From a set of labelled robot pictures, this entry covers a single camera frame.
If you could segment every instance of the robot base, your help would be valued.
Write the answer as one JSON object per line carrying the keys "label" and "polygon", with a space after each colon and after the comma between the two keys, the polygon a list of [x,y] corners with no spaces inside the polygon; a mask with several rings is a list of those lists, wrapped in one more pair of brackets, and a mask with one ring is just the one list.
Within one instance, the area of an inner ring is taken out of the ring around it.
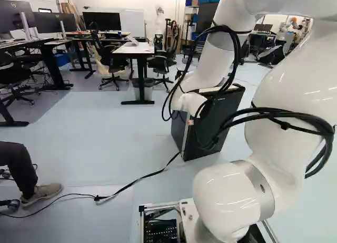
{"label": "robot base", "polygon": [[[214,238],[199,220],[192,198],[183,199],[180,202],[142,205],[139,206],[139,212],[140,243],[222,243]],[[262,225],[272,242],[278,243],[268,223],[263,221]],[[258,226],[251,225],[246,236],[237,243],[265,242]]]}

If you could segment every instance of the desk leg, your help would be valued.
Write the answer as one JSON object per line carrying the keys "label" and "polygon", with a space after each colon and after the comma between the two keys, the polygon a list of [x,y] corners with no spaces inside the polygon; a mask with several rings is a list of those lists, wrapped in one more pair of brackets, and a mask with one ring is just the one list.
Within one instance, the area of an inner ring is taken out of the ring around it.
{"label": "desk leg", "polygon": [[130,73],[128,79],[132,80],[132,78],[133,78],[133,72],[134,72],[133,66],[132,66],[132,58],[130,58],[130,66],[131,66],[131,73]]}
{"label": "desk leg", "polygon": [[88,71],[89,69],[84,67],[84,62],[83,62],[83,59],[81,57],[81,51],[80,51],[80,47],[78,45],[78,41],[73,41],[73,46],[75,48],[75,52],[76,52],[78,61],[80,62],[81,68],[73,68],[73,69],[70,69],[70,71]]}
{"label": "desk leg", "polygon": [[72,67],[75,68],[75,62],[72,56],[71,44],[65,45]]}
{"label": "desk leg", "polygon": [[73,84],[65,84],[61,75],[60,70],[58,69],[55,56],[53,54],[53,47],[43,45],[40,47],[42,54],[43,62],[46,64],[54,84],[45,85],[42,87],[42,90],[69,90],[70,87],[74,86]]}
{"label": "desk leg", "polygon": [[5,122],[0,122],[0,127],[24,127],[29,125],[29,122],[14,121],[7,107],[0,101],[0,114],[5,119]]}
{"label": "desk leg", "polygon": [[130,104],[154,104],[154,101],[148,101],[144,98],[144,68],[146,67],[146,58],[139,57],[137,59],[138,64],[138,78],[139,78],[139,95],[140,99],[135,101],[124,101],[121,102],[121,105],[130,105]]}
{"label": "desk leg", "polygon": [[145,65],[144,65],[144,77],[147,78],[147,65],[146,65],[146,59],[145,59]]}
{"label": "desk leg", "polygon": [[82,42],[82,45],[83,45],[83,49],[84,49],[87,65],[89,66],[89,73],[84,78],[85,79],[89,79],[91,77],[91,75],[93,75],[93,73],[95,72],[95,70],[93,70],[93,67],[91,66],[89,51],[88,51],[86,42],[85,41],[81,41],[81,42]]}

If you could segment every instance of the whiteboard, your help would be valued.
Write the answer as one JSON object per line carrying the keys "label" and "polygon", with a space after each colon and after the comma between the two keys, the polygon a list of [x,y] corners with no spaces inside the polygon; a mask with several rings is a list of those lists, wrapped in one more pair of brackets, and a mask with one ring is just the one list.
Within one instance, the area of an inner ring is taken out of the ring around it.
{"label": "whiteboard", "polygon": [[131,32],[132,36],[145,36],[143,9],[115,7],[89,7],[88,9],[84,9],[81,7],[80,12],[119,13],[122,32]]}

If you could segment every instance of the black box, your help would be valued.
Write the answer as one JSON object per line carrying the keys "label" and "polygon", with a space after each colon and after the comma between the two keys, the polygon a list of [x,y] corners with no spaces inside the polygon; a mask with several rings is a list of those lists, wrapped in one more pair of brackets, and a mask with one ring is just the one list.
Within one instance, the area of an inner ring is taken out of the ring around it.
{"label": "black box", "polygon": [[[213,91],[212,89],[200,90],[200,94],[210,98],[218,90],[219,88],[215,88]],[[218,96],[210,110],[202,110],[200,118],[195,118],[184,111],[173,111],[171,135],[184,161],[194,160],[221,151],[229,129],[222,132],[215,147],[211,150],[205,150],[200,149],[201,146],[196,141],[195,126],[197,126],[197,138],[202,146],[205,146],[211,141],[223,120],[237,111],[244,91],[245,88],[243,86],[233,84]]]}

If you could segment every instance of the light blue floor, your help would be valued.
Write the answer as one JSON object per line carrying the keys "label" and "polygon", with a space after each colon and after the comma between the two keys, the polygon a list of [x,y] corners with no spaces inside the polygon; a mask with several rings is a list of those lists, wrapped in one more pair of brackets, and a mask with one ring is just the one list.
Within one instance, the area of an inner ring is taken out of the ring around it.
{"label": "light blue floor", "polygon": [[[182,69],[180,56],[177,61],[178,68]],[[257,64],[239,67],[235,81],[246,87],[240,108],[250,106],[256,86],[268,71]],[[26,128],[0,129],[0,140],[27,146],[33,163],[38,164],[40,183],[62,182],[64,193],[112,193],[163,167],[177,153],[170,135],[170,122],[161,119],[167,95],[163,87],[153,92],[155,105],[121,105],[121,101],[134,96],[130,86],[122,85],[120,92],[114,87],[98,91],[101,79],[98,74],[85,80],[85,73],[63,73],[75,87],[61,98],[55,95],[54,101],[58,102],[51,109],[49,103],[41,106],[40,114],[35,114],[33,123]],[[175,73],[173,66],[170,76]],[[34,110],[28,105],[20,106],[22,116]],[[31,218],[0,218],[0,235],[4,242],[18,243],[27,239],[51,243],[134,243],[138,241],[139,205],[190,198],[192,181],[198,171],[224,161],[244,159],[250,153],[244,139],[244,126],[238,125],[230,130],[221,153],[187,163],[178,157],[168,171],[139,182],[101,206],[96,206],[91,199],[76,199],[57,202]],[[334,218],[330,218],[331,223],[327,221],[337,197],[336,165],[336,160],[329,161],[320,175],[306,182],[300,203],[270,220],[281,242],[323,242],[324,239],[332,242],[335,239]],[[0,182],[0,199],[18,197],[13,182]],[[37,210],[44,204],[39,203],[32,210],[20,210],[17,215]]]}

